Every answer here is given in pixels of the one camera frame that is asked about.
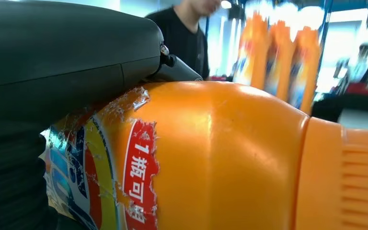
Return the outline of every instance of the yellow stripe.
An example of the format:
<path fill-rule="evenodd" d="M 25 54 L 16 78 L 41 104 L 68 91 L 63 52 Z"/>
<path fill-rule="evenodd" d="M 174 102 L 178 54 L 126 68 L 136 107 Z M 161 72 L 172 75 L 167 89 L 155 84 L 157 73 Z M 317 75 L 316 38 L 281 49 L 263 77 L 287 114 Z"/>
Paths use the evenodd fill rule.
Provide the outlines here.
<path fill-rule="evenodd" d="M 113 197 L 113 186 L 109 160 L 106 154 L 102 137 L 94 123 L 89 120 L 85 125 L 86 143 L 90 149 L 95 162 L 95 169 L 99 182 L 102 207 L 101 230 L 116 230 L 115 201 Z"/>

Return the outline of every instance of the bottle label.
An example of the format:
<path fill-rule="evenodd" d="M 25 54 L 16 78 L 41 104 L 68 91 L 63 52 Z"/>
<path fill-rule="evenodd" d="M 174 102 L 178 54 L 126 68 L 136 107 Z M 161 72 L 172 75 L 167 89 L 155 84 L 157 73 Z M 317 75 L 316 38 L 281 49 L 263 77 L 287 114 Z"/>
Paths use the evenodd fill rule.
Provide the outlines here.
<path fill-rule="evenodd" d="M 276 60 L 271 58 L 266 64 L 266 81 L 264 91 L 276 96 L 278 88 L 278 76 L 276 76 Z"/>
<path fill-rule="evenodd" d="M 297 109 L 301 107 L 306 85 L 306 79 L 302 77 L 302 71 L 303 64 L 301 62 L 296 62 L 293 64 L 290 72 L 288 103 Z"/>
<path fill-rule="evenodd" d="M 233 82 L 243 85 L 250 85 L 252 76 L 248 76 L 246 70 L 249 65 L 249 58 L 247 56 L 246 50 L 241 49 L 238 62 L 236 64 L 235 73 L 233 74 Z"/>

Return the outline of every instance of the orange detergent bottle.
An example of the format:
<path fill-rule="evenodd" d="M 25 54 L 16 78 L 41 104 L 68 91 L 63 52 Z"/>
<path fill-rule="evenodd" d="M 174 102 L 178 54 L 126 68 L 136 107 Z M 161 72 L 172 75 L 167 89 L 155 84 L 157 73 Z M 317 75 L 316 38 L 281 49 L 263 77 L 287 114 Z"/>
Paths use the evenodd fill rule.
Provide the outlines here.
<path fill-rule="evenodd" d="M 241 35 L 233 82 L 251 85 L 258 89 L 264 88 L 267 51 L 271 43 L 267 28 L 267 21 L 264 21 L 257 12 L 254 13 L 253 18 L 247 20 Z"/>
<path fill-rule="evenodd" d="M 253 87 L 146 84 L 46 138 L 50 203 L 87 229 L 368 229 L 368 131 Z"/>
<path fill-rule="evenodd" d="M 278 21 L 270 27 L 270 35 L 273 40 L 267 58 L 264 90 L 287 101 L 291 62 L 295 48 L 290 39 L 290 27 L 286 26 L 284 21 Z"/>
<path fill-rule="evenodd" d="M 321 55 L 317 30 L 305 26 L 296 37 L 295 63 L 290 75 L 288 102 L 310 114 Z"/>

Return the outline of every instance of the peeling label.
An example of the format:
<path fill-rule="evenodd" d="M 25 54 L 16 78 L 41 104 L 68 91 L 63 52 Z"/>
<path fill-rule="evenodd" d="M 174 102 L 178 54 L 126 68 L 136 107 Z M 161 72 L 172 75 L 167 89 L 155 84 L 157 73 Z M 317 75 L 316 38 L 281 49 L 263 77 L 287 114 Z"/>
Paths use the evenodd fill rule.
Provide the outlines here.
<path fill-rule="evenodd" d="M 128 230 L 156 230 L 156 194 L 152 177 L 159 172 L 154 157 L 155 123 L 134 122 L 125 155 L 122 190 L 131 202 L 125 209 Z"/>

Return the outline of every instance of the ceiling light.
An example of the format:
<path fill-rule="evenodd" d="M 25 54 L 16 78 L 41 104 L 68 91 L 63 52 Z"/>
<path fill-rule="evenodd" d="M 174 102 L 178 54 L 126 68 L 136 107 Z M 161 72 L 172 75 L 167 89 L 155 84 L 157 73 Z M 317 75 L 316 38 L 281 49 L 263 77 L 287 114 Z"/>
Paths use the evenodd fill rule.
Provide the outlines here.
<path fill-rule="evenodd" d="M 224 9 L 230 9 L 232 8 L 232 4 L 229 1 L 224 0 L 221 2 L 221 7 Z"/>

